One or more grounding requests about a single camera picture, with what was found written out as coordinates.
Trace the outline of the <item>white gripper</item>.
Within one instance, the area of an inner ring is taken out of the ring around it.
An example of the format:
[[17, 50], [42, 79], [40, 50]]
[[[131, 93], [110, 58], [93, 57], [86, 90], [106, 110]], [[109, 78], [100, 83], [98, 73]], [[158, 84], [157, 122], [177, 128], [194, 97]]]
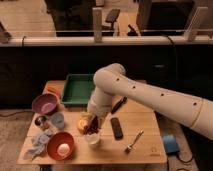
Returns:
[[103, 123], [105, 122], [105, 117], [111, 111], [111, 100], [107, 98], [97, 98], [92, 96], [87, 105], [87, 111], [83, 112], [81, 120], [90, 124], [94, 119], [94, 115], [97, 116], [97, 128], [100, 130]]

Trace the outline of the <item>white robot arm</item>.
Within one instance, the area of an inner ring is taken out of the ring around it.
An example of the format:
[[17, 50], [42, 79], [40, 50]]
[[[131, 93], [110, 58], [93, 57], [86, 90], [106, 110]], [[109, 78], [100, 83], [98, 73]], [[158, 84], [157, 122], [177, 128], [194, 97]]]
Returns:
[[97, 70], [95, 90], [87, 105], [86, 119], [78, 129], [86, 134], [94, 118], [101, 128], [111, 111], [112, 100], [120, 95], [141, 103], [213, 141], [213, 101], [131, 80], [118, 63]]

